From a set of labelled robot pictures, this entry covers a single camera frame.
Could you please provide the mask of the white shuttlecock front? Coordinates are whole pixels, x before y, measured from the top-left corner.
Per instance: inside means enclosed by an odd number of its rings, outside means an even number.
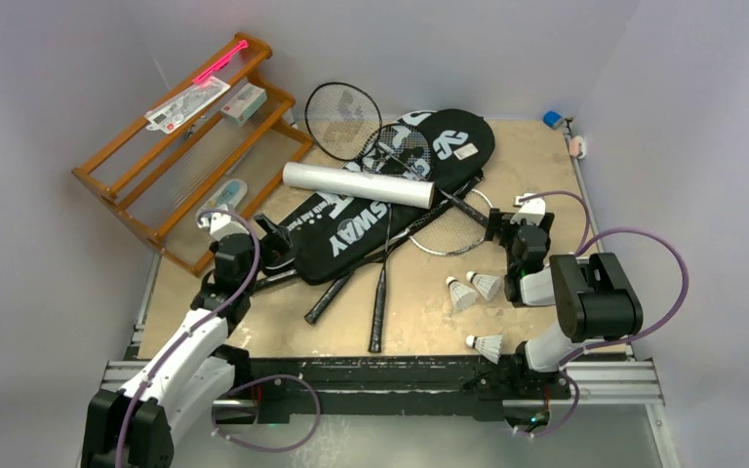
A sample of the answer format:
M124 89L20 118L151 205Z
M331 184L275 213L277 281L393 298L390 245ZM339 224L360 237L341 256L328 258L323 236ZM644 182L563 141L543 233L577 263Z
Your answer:
M493 364L498 364L501 356L503 336L496 335L467 335L465 338L467 347L475 350L485 359Z

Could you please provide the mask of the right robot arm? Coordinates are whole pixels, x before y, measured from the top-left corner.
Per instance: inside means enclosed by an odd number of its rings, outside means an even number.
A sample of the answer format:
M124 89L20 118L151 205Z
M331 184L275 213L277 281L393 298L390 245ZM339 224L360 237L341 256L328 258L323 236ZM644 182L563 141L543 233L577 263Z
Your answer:
M497 240L506 272L497 290L515 307L555 308L556 322L500 359L500 381L530 397L560 379L560 363L585 344L605 344L631 336L643 325L643 309L613 253L579 258L551 254L554 215L534 222L490 210L485 239Z

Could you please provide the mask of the white shuttlecock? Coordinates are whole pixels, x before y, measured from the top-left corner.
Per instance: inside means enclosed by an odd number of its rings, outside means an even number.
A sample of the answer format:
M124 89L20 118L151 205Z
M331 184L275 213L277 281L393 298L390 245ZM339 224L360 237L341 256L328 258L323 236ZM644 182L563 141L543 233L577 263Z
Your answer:
M450 293L454 312L461 312L473 306L479 297L479 294L473 288L458 281L454 276L446 279L446 285Z
M493 364L498 364L501 356L503 336L496 335L467 335L465 338L467 347L475 350L485 359Z
M503 279L490 274L468 271L466 279L487 302L491 302L503 287Z

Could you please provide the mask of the white shuttlecock tube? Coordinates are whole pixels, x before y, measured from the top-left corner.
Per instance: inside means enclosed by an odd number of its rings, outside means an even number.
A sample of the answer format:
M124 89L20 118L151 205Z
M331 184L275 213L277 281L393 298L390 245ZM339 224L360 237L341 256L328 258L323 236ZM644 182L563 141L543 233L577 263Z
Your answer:
M294 188L352 196L355 198L430 209L435 185L390 175L347 171L316 165L287 163L283 182Z

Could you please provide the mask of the black racket bag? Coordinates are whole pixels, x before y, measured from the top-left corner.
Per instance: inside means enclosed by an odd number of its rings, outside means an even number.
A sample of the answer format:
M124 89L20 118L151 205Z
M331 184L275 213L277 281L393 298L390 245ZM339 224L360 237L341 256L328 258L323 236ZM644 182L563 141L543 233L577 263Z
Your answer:
M416 171L434 183L435 204L443 202L444 193L460 194L476 184L495 149L493 130L481 116L460 109L416 111L382 129L378 147L387 161L383 174L409 174L394 160L408 147L408 131L419 131L420 141L429 147L431 167ZM424 208L315 192L280 222L290 232L291 247L271 235L261 239L261 270L266 276L294 270L312 285L333 281L381 248L386 235L397 236L426 213Z

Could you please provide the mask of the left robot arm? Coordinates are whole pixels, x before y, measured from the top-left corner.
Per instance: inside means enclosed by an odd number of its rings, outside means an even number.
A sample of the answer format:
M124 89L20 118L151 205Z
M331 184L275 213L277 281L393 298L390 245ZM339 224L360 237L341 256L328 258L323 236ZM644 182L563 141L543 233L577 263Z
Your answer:
M194 298L167 344L117 390L88 404L83 467L169 467L189 426L216 397L251 389L247 351L226 345L251 307L259 239L238 214L202 212L215 238L214 281Z

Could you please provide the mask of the black badminton racket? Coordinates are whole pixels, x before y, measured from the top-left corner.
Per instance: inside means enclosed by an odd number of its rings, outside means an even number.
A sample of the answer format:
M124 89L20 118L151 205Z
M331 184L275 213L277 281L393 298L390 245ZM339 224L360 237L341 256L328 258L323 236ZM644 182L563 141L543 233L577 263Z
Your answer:
M369 94L347 83L322 84L308 98L304 118L308 132L326 154L355 172L368 173L362 169L361 152L369 137L376 137L379 129L388 125ZM443 198L477 221L488 220L465 197L444 193Z

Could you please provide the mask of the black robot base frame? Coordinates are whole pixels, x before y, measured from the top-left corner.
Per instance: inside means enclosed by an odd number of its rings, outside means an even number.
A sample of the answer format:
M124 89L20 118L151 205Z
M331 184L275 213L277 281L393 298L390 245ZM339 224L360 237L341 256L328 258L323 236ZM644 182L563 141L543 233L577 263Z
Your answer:
M251 358L235 388L212 406L256 408L262 423L293 414L462 415L522 424L531 413L572 402L648 405L661 400L650 362L592 355L571 362L555 384L523 395L500 381L500 360L478 355Z

